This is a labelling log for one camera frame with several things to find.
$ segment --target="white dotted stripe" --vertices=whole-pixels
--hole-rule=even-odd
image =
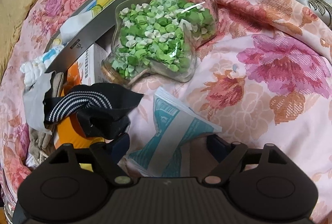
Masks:
[[[76,91],[71,92],[67,94],[63,99],[61,99],[57,105],[54,107],[50,114],[50,118],[53,122],[55,122],[55,115],[61,113],[61,111],[67,106],[67,102],[71,102],[73,97],[84,97],[84,96],[90,96],[91,93],[87,91]]]
[[[99,107],[101,107],[102,105],[104,106],[104,108],[112,108],[111,103],[109,102],[109,100],[107,99],[107,97],[105,95],[103,95],[102,93],[99,92],[89,92],[89,91],[75,91],[75,92],[71,92],[69,94],[67,94],[62,100],[60,100],[57,105],[53,108],[50,116],[49,116],[49,120],[50,122],[55,122],[55,118],[56,121],[60,121],[62,120],[62,118],[67,117],[68,115],[70,115],[71,113],[73,113],[76,109],[81,108],[84,104],[80,104],[77,107],[74,107],[73,109],[70,110],[70,112],[68,112],[66,114],[66,111],[72,106],[74,105],[74,103],[71,103],[74,99],[80,98],[80,97],[88,97],[90,98],[93,102],[95,102]],[[86,107],[91,107],[94,106],[91,101],[85,100],[85,101],[80,101],[80,102],[87,102]]]

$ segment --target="ribbed black surface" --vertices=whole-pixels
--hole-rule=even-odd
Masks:
[[[27,224],[38,223],[28,220]],[[250,224],[264,223],[234,209],[219,189],[201,186],[194,178],[142,178],[118,189],[94,216],[77,224]],[[312,224],[309,220],[294,222]]]

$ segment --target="gray fabric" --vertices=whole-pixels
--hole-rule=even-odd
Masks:
[[[29,126],[29,153],[36,162],[43,162],[54,150],[51,141],[54,126],[44,125],[44,98],[59,97],[63,84],[63,73],[44,73],[36,83],[23,92],[23,104]]]

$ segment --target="black fabric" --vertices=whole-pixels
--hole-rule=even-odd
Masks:
[[[113,83],[77,85],[64,97],[44,100],[45,123],[59,123],[76,113],[87,138],[114,139],[125,131],[130,123],[127,115],[142,97]]]

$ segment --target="pink floral fabric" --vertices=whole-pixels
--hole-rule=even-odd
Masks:
[[[43,53],[52,34],[84,1],[38,0],[23,23],[4,74],[0,182],[12,207],[20,183],[30,173],[24,165],[29,136],[19,67]],[[200,116],[220,125],[226,140],[254,148],[265,143],[279,146],[318,187],[312,219],[332,223],[331,30],[294,0],[217,1],[219,31],[197,51],[193,79],[180,84],[155,75],[134,86],[134,91],[145,95],[130,115],[130,151],[142,148],[155,134],[152,99],[163,86]],[[192,175],[202,176],[215,164],[203,145],[193,150],[199,156],[191,156]]]

